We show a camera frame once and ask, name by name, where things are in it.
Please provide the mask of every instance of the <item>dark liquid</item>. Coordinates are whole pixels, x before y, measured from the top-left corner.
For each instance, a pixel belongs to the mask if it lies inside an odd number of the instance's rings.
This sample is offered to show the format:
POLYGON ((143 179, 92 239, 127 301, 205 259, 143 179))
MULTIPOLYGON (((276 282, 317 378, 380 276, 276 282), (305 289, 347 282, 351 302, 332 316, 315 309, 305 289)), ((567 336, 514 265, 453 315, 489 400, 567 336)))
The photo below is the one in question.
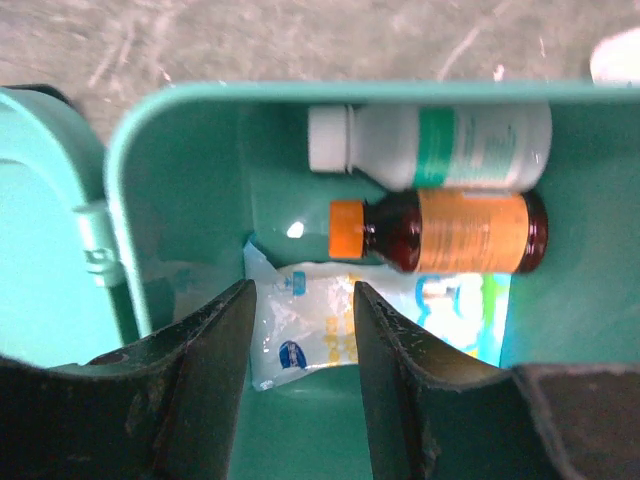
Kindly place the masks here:
MULTIPOLYGON (((514 273, 534 270, 547 246, 548 221, 544 205, 534 192, 523 194, 529 214, 529 235, 522 260, 514 273)), ((364 205, 363 255, 374 254, 403 272, 414 272, 420 259, 422 214, 415 190, 390 193, 374 205, 364 205)))

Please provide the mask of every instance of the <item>bin lid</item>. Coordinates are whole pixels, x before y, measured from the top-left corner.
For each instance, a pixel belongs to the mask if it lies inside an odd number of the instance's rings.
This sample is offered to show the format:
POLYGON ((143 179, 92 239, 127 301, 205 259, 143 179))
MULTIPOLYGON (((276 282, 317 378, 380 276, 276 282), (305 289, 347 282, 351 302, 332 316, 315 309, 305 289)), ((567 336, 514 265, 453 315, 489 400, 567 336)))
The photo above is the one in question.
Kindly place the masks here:
POLYGON ((104 155, 69 105, 0 88, 0 354, 51 367, 137 338, 104 155))

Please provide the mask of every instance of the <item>white bottle cap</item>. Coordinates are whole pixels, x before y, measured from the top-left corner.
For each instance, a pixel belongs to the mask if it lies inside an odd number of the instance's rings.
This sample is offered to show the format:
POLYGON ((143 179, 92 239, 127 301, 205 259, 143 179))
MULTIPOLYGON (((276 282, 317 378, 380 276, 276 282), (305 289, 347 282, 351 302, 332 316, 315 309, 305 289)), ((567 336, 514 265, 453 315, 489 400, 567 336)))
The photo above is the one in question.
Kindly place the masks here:
POLYGON ((349 164, 349 107, 309 109, 309 168, 313 172, 344 172, 349 164))

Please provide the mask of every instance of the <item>white object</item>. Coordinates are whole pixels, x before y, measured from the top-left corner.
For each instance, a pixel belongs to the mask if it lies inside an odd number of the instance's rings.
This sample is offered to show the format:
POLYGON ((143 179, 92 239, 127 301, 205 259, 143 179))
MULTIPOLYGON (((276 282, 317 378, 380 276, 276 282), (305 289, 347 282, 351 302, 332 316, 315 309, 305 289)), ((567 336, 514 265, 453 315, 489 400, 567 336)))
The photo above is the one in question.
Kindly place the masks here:
MULTIPOLYGON (((321 368, 357 363, 353 292, 358 280, 368 282, 405 317, 462 351, 477 351, 486 329, 483 277, 476 273, 407 275, 384 265, 341 263, 301 263, 276 270, 251 243, 244 248, 244 261, 246 277, 256 282, 257 289, 250 349, 256 390, 321 368)), ((490 361, 481 353, 478 358, 490 361)))
POLYGON ((595 83, 640 85, 640 28, 602 40, 593 50, 590 67, 595 83))
POLYGON ((357 168, 391 190, 525 191, 547 163, 551 111, 544 103, 312 107, 308 142, 312 171, 357 168))

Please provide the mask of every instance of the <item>white plastic bottle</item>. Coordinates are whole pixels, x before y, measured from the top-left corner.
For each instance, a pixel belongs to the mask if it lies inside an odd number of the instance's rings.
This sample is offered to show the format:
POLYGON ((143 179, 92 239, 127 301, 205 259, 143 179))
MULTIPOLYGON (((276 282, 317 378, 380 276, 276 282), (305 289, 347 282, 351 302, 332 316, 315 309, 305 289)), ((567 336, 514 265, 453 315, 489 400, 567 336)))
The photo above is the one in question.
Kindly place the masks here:
POLYGON ((550 146, 551 111, 545 103, 309 110, 312 171, 357 168, 390 190, 526 191, 542 175, 550 146))

